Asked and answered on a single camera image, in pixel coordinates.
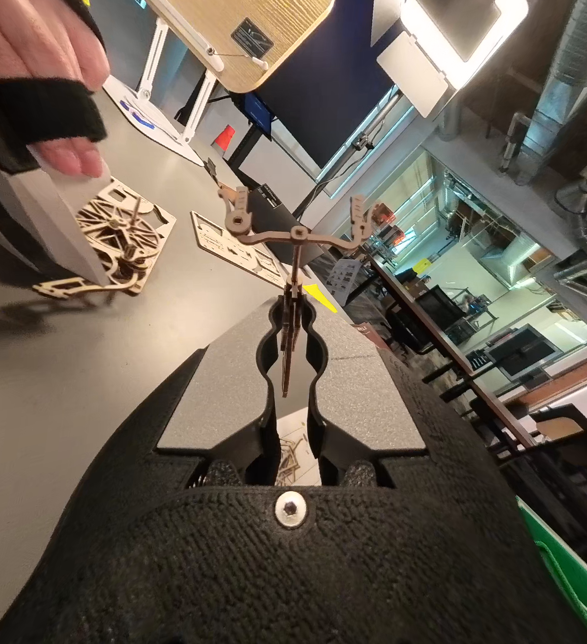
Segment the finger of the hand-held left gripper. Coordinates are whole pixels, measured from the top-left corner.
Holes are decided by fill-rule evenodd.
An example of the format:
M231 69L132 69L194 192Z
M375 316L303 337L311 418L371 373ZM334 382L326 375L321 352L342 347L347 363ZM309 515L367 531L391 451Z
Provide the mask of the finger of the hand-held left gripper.
M81 231L77 216L111 183L108 165L97 178L66 176L53 169L8 175L32 235L48 257L75 276L105 286L107 275L96 250Z

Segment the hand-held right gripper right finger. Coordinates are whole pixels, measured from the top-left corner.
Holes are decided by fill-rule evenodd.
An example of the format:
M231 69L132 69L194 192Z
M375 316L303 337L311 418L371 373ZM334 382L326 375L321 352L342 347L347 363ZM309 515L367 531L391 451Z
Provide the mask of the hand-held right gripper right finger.
M428 448L394 381L396 359L323 305L302 308L309 389L308 439L322 486L338 486L355 463L370 463L384 486L386 459L425 457Z

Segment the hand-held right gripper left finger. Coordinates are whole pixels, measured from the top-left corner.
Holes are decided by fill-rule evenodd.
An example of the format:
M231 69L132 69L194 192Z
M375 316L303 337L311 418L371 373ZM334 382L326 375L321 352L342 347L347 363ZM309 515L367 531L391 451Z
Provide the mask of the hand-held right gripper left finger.
M281 458L268 370L279 354L282 296L209 344L157 449L227 461L248 485L272 486Z

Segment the wooden model frame with wheel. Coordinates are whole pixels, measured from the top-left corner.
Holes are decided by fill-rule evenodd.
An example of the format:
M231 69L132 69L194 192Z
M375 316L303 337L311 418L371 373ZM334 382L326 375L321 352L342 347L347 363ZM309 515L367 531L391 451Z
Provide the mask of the wooden model frame with wheel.
M105 273L105 284L80 276L48 280L32 290L52 300L90 293L138 296L146 285L177 219L112 177L74 217Z

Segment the wooden handlebar and fork assembly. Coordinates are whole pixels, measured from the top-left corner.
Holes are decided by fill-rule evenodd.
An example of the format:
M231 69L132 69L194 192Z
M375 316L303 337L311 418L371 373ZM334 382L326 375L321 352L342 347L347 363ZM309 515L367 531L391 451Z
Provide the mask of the wooden handlebar and fork assembly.
M291 271L284 286L282 305L282 397L285 398L289 392L291 361L302 324L302 250L306 246L317 244L333 246L344 252L355 251L372 234L373 208L365 208L365 197L362 195L351 198L351 240L315 234L300 224L293 226L289 231L269 230L254 234L252 215L248 211L248 189L244 186L230 189L223 185L218 189L218 196L225 203L225 228L239 243L246 246L266 243L289 244L293 249Z

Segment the plywood parts sheet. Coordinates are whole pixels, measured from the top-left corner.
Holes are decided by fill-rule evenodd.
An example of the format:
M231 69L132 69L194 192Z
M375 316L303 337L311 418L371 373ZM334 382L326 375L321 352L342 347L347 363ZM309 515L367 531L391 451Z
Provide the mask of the plywood parts sheet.
M282 266L264 244L246 246L231 236L227 230L196 211L191 211L190 217L195 240L201 250L215 255L281 290L284 289L285 278Z

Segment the person's left hand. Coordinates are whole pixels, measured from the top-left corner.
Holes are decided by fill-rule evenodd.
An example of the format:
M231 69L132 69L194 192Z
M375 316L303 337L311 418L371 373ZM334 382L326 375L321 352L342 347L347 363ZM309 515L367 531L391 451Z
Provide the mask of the person's left hand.
M0 1L0 79L63 78L93 94L110 75L103 39L85 1ZM85 138L29 146L49 167L97 178L102 157Z

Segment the printed instruction sheet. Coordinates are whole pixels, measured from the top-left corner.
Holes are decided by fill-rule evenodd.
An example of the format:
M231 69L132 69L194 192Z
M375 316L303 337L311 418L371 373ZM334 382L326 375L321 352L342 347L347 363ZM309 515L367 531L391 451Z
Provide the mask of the printed instruction sheet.
M281 462L276 487L320 486L318 461L307 435L308 408L302 408L277 420Z

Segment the long brown workbench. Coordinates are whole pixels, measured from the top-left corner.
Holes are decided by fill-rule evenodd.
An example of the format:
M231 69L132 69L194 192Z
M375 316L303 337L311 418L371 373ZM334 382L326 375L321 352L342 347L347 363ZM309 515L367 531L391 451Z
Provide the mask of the long brown workbench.
M423 310L416 300L407 292L407 290L398 283L392 273L380 265L371 254L367 255L372 270L382 280L394 298L396 305L404 313L413 318L417 324L430 336L432 345L441 355L449 359L449 362L428 374L423 378L423 382L428 384L457 365L465 378L463 380L463 391L472 390L477 398L483 400L484 404L493 412L498 420L502 421L506 429L511 432L514 438L525 448L536 446L536 441L529 432L523 427L522 423L511 413L507 407L492 393L475 381L475 374L471 364L458 347L449 339L449 337L434 323L425 310Z

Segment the yellow paper sheet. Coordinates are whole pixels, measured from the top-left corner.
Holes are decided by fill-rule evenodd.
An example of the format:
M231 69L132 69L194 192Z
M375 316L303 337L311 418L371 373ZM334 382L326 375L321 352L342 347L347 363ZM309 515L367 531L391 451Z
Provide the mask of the yellow paper sheet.
M317 284L304 284L302 286L302 289L307 296L313 298L331 312L338 313L336 306L334 306L334 304L330 302L324 292L320 289L320 286L318 286Z

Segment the white tabletop stand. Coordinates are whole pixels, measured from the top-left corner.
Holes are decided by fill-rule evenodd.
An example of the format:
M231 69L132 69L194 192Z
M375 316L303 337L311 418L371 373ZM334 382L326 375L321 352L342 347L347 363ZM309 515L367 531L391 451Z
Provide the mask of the white tabletop stand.
M196 93L195 103L188 113L184 130L178 132L177 128L151 101L153 82L168 32L169 26L166 22L157 18L151 48L146 57L138 90L129 88L111 75L104 83L104 91L126 121L139 133L175 153L178 157L182 157L198 167L203 167L204 162L190 147L190 143L214 91L217 78L209 69L205 70L203 83Z

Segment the white picture leaflet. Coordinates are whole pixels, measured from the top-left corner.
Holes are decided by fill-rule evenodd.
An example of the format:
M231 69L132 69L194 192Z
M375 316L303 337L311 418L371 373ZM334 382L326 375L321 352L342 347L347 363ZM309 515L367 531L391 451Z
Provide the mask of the white picture leaflet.
M338 260L332 268L330 275L326 280L326 288L339 306L346 306L347 298L353 290L356 277L358 276L361 267L361 261L351 258L342 258L341 260Z

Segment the hanging black monitor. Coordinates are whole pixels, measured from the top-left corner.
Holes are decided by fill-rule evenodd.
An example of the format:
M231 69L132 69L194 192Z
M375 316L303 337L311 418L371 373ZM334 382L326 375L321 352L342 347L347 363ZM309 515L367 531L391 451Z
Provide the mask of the hanging black monitor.
M530 324L511 329L486 346L484 353L510 382L518 382L532 370L563 355L553 341Z

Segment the black cardboard box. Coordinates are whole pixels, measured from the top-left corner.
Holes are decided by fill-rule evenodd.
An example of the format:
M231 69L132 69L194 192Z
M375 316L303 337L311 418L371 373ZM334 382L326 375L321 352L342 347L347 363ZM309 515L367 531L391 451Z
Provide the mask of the black cardboard box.
M249 191L247 212L251 214L251 229L254 234L289 233L300 223L266 184ZM266 247L282 264L292 264L293 246L278 242L266 243ZM323 249L319 245L305 246L300 258L301 265L308 265L322 254Z

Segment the wooden ceiling beam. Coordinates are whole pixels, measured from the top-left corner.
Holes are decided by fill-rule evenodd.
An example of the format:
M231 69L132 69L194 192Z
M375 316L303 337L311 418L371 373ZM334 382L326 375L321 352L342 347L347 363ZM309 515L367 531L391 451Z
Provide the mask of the wooden ceiling beam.
M559 399L587 387L587 359L556 374L551 380L519 394L512 394L504 405L519 406L537 411Z

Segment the light wood tilting tabletop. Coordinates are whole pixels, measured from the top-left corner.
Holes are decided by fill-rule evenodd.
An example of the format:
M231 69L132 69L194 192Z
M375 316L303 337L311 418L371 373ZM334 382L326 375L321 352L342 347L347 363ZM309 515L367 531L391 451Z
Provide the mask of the light wood tilting tabletop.
M334 1L149 1L232 93L256 90L330 14Z

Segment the small blue screen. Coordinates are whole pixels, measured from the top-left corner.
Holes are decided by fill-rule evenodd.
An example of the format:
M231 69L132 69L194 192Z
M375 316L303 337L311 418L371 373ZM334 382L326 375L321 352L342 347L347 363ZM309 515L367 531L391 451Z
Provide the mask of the small blue screen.
M250 123L256 126L269 141L272 141L272 124L275 117L268 107L252 92L243 95L241 105Z

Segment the large dark screen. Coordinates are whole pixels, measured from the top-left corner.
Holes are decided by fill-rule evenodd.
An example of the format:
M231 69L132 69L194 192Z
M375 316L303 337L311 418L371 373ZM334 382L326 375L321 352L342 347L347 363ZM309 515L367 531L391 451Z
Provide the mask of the large dark screen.
M378 56L402 32L396 20L370 43L374 1L335 1L328 16L257 88L257 96L320 169L393 81Z

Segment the white studio light panel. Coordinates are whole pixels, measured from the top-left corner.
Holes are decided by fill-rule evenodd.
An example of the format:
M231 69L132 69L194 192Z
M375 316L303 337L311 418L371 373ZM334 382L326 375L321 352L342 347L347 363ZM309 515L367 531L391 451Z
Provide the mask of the white studio light panel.
M527 1L374 1L376 61L427 120L491 60L528 15Z

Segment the large silver ventilation duct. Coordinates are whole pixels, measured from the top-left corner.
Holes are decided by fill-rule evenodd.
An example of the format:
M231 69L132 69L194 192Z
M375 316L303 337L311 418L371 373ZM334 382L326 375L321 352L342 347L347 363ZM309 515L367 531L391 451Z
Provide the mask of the large silver ventilation duct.
M517 185L548 164L586 103L587 1L576 1L517 157Z

